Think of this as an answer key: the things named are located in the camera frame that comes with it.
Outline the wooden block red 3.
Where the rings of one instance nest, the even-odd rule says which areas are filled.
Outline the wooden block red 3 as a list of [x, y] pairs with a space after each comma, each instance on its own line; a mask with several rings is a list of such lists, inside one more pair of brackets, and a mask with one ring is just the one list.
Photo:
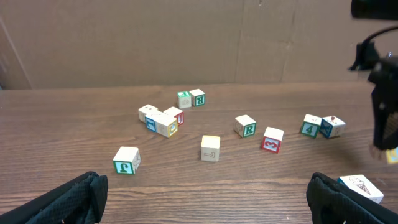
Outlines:
[[278, 153], [283, 135], [283, 130], [267, 127], [264, 132], [261, 148], [273, 153]]

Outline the wooden block blue X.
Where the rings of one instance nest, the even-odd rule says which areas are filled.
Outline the wooden block blue X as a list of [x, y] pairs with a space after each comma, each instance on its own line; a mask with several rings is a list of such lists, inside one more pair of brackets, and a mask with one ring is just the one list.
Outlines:
[[346, 123], [336, 116], [322, 118], [320, 133], [326, 138], [341, 136], [345, 130]]

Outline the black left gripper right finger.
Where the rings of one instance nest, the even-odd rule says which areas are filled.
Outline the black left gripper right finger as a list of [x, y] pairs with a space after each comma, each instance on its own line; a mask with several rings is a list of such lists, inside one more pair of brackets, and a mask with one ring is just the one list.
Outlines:
[[314, 224], [397, 224], [396, 213], [319, 172], [306, 197]]

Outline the wooden block yellow red drawing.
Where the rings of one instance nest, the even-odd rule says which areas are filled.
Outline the wooden block yellow red drawing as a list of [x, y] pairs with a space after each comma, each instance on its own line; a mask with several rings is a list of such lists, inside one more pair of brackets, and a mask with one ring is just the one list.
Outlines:
[[397, 148], [380, 150], [375, 145], [369, 145], [371, 157], [386, 164], [397, 164]]

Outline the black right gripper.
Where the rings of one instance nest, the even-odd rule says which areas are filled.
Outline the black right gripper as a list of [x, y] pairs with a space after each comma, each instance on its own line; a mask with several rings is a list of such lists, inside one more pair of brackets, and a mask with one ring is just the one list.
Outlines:
[[374, 42], [356, 45], [351, 72], [367, 73], [374, 85], [371, 93], [374, 113], [373, 144], [379, 150], [397, 147], [397, 56], [381, 57]]

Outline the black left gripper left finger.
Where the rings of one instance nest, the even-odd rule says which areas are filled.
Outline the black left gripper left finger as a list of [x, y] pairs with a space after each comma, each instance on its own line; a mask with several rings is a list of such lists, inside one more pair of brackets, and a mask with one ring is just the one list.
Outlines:
[[108, 198], [108, 178], [86, 172], [1, 215], [1, 223], [99, 223]]

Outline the wooden block elephant drawing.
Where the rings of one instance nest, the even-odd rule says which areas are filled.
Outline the wooden block elephant drawing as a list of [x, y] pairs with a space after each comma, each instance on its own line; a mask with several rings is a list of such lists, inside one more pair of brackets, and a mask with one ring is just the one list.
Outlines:
[[246, 114], [235, 118], [234, 130], [242, 138], [255, 135], [256, 126], [257, 126], [256, 121]]

